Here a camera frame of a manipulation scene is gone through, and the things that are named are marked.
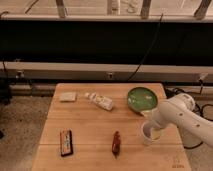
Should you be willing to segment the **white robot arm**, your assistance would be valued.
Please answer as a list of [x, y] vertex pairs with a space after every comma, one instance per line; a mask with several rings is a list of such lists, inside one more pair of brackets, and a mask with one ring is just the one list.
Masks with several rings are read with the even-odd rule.
[[141, 126], [144, 140], [148, 144], [158, 141], [161, 131], [172, 123], [213, 148], [213, 122], [196, 115], [194, 109], [195, 101], [186, 93], [161, 101], [156, 108], [143, 113], [147, 118]]

